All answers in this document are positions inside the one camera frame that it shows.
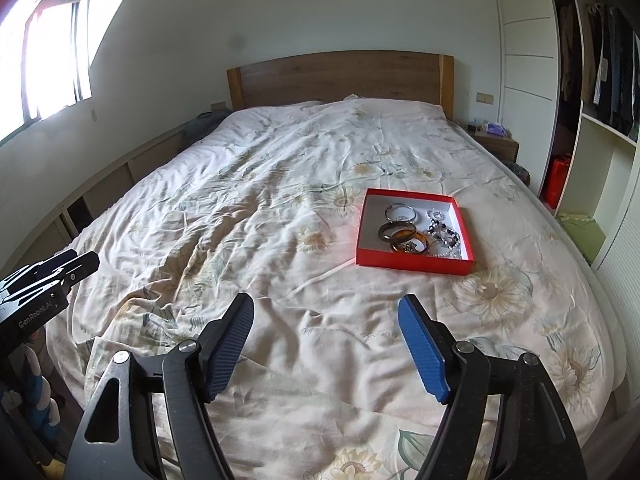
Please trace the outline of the wooden headboard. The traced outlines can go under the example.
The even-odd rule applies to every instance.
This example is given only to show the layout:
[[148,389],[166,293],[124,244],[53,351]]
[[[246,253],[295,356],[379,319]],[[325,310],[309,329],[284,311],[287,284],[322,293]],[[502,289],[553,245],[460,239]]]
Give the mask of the wooden headboard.
[[227,70],[232,108],[334,102],[351,94],[421,101],[454,118],[454,58],[396,50],[317,52]]

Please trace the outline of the amber resin bangle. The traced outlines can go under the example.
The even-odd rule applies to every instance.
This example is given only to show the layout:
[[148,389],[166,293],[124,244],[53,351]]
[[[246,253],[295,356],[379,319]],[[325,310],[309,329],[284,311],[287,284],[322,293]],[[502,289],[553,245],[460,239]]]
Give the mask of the amber resin bangle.
[[390,242],[390,248],[393,252],[418,256],[428,256],[431,253],[427,236],[419,231],[409,229],[395,233]]

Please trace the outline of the silver wrist watch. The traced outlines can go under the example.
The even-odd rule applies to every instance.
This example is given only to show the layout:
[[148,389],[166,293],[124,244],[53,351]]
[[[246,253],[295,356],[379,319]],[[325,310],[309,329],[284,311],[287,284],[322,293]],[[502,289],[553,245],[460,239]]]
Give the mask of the silver wrist watch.
[[420,240],[407,240],[398,245],[398,250],[406,254],[422,255],[428,252],[428,247]]

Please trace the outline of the dark bag beside bed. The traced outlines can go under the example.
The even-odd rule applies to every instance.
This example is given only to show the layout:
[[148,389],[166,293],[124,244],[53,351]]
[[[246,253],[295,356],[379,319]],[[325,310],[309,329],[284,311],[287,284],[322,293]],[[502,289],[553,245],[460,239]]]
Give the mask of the dark bag beside bed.
[[211,110],[198,114],[184,125],[183,141],[187,144],[198,142],[214,131],[230,114],[230,110]]

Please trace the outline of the red jewelry box tray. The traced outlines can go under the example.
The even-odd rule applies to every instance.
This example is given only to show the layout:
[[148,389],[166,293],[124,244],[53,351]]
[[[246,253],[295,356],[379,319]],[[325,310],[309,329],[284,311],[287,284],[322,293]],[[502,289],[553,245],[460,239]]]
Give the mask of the red jewelry box tray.
[[469,274],[475,264],[457,202],[446,195],[369,188],[356,263],[395,270]]

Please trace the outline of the white wardrobe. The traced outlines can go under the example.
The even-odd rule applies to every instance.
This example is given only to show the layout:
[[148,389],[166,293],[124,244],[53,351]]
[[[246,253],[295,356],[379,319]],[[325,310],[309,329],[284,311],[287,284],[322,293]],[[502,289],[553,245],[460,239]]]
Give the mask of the white wardrobe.
[[570,155],[558,208],[551,209],[605,288],[629,359],[639,355],[639,137],[599,122],[580,101],[561,102],[559,10],[576,6],[579,37],[590,36],[586,4],[617,0],[497,0],[502,47],[501,121],[521,145],[541,198],[553,156]]

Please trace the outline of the low wall shelf unit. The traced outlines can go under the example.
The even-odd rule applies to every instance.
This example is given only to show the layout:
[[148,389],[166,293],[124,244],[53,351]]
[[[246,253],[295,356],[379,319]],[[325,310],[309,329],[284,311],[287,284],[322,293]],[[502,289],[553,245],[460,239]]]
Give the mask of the low wall shelf unit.
[[89,221],[92,221],[137,182],[183,151],[184,130],[185,122],[122,155],[81,183],[21,240],[14,252],[6,258],[1,274],[9,274],[22,264],[33,262],[49,249],[57,252],[70,244],[81,231],[70,214],[74,203],[78,200],[83,202],[88,210]]

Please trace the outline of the hanging clothes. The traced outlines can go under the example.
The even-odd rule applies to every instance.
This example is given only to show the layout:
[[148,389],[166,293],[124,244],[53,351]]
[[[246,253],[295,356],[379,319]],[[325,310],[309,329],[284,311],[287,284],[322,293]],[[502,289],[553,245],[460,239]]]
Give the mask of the hanging clothes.
[[639,136],[639,38],[617,6],[584,6],[590,36],[582,44],[576,6],[559,10],[561,102],[585,108],[627,138]]

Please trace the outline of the dark brown bangle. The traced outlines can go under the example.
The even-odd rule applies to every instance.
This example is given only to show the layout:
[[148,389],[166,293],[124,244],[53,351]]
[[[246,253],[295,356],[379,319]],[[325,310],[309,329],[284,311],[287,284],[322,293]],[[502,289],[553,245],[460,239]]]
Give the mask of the dark brown bangle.
[[378,238],[388,244],[399,244],[411,240],[416,234],[412,222],[386,222],[378,228]]

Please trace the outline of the large thin silver hoop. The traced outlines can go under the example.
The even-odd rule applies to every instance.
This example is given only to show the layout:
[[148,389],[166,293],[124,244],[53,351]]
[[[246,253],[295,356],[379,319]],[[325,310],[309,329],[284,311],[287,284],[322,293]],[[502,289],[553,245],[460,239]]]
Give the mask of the large thin silver hoop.
[[404,203],[389,204],[384,214],[388,222],[413,222],[418,216],[413,207]]

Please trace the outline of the purple tissue box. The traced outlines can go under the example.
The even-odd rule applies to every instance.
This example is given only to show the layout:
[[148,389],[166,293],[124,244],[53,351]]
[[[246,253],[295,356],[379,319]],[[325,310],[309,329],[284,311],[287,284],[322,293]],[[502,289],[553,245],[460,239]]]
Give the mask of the purple tissue box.
[[506,128],[504,128],[503,125],[496,124],[495,122],[486,122],[484,130],[488,136],[498,136],[499,138],[506,138],[508,136]]

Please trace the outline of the window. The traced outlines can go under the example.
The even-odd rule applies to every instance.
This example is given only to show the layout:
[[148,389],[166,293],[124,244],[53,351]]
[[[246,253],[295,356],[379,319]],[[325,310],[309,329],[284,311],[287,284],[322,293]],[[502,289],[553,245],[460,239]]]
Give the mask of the window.
[[1,22],[1,137],[92,97],[89,0],[17,0]]

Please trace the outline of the wooden nightstand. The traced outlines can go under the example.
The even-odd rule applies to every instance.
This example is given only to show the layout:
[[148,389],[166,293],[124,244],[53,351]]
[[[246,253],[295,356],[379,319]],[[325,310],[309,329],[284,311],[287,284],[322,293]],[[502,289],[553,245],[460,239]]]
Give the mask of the wooden nightstand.
[[496,136],[488,133],[484,126],[478,122],[468,122],[465,130],[478,144],[502,162],[516,162],[518,160],[520,144],[508,136]]

